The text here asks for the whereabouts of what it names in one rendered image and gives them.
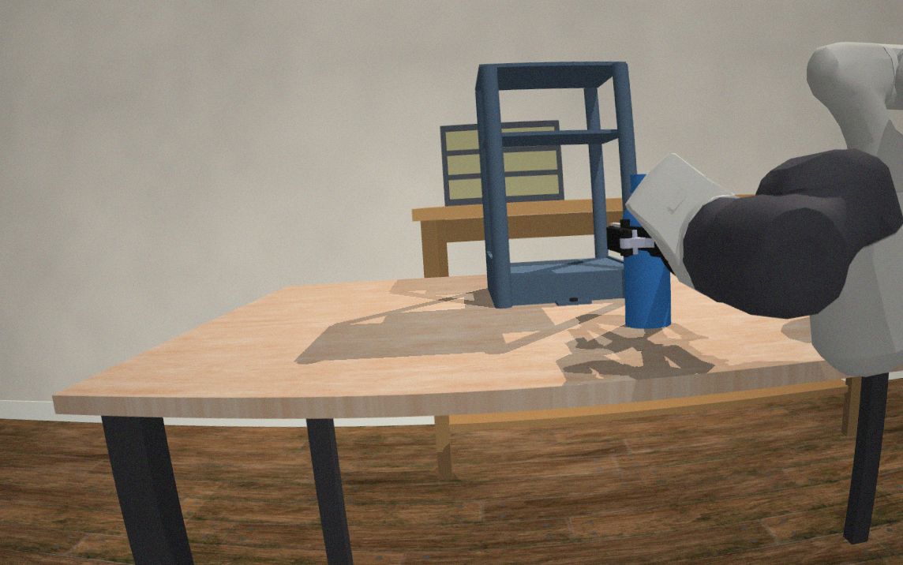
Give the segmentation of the blue bottle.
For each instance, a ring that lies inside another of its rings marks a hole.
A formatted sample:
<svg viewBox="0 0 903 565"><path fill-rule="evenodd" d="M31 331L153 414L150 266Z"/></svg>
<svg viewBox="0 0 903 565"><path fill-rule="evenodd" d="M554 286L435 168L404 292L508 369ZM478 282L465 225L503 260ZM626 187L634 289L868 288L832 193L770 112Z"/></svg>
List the blue bottle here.
<svg viewBox="0 0 903 565"><path fill-rule="evenodd" d="M631 193L646 174L631 174ZM624 258L625 325L653 329L671 325L670 271L661 258L638 250Z"/></svg>

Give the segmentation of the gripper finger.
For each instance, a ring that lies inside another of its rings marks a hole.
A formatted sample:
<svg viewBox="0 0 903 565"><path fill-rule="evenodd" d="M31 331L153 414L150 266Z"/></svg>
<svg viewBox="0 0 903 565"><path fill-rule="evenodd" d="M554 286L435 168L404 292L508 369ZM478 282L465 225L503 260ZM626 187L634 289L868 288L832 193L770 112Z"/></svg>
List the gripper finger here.
<svg viewBox="0 0 903 565"><path fill-rule="evenodd" d="M630 257L638 255L638 250L654 249L654 239L646 238L647 232L643 226L631 226L630 219L620 219L620 223L610 223L610 226L606 227L606 231L608 250L620 253L621 256Z"/></svg>

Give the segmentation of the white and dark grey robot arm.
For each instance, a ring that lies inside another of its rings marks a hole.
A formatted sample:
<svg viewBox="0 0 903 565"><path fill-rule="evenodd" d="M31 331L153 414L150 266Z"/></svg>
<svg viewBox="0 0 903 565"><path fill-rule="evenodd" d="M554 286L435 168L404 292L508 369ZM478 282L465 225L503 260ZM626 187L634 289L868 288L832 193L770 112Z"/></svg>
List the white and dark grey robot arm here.
<svg viewBox="0 0 903 565"><path fill-rule="evenodd" d="M753 316L810 316L832 368L885 374L903 362L903 136L888 114L903 110L903 45L817 47L807 82L847 149L788 159L746 197L669 153L625 206L680 283Z"/></svg>

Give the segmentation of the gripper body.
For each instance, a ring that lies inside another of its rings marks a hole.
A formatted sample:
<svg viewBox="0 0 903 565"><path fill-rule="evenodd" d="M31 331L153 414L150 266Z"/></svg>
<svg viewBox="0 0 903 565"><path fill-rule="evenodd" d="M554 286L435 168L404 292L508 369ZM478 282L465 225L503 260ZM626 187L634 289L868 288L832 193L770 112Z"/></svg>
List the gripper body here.
<svg viewBox="0 0 903 565"><path fill-rule="evenodd" d="M652 238L652 237L647 233L647 234L646 234L646 238ZM669 269L669 271L671 272L671 274L673 274L673 270L672 270L672 268L670 267L669 262L666 261L666 259L665 259L664 256L662 255L662 252L661 252L661 250L658 248L658 246L656 245L656 242L654 243L654 249L646 249L646 250L647 250L647 252L651 253L651 255L659 255L659 256L661 257L662 262L664 263L665 267Z"/></svg>

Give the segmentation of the blue-grey shelving unit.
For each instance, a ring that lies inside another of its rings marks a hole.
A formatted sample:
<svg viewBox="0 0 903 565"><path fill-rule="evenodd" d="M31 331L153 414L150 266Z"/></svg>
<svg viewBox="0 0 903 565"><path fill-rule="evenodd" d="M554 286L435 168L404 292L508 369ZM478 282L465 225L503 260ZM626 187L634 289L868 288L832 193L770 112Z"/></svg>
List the blue-grey shelving unit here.
<svg viewBox="0 0 903 565"><path fill-rule="evenodd" d="M611 77L617 129L601 129L598 87ZM584 88L587 129L502 133L498 98L500 90L550 88ZM592 304L596 300L625 297L624 261L609 256L607 249L602 144L615 139L619 144L624 215L627 209L625 204L632 195L631 174L637 174L628 64L480 64L475 98L485 230L485 269L488 290L495 308L549 303L556 303L558 306ZM588 144L589 147L595 258L518 262L511 263L510 268L503 147L569 144Z"/></svg>

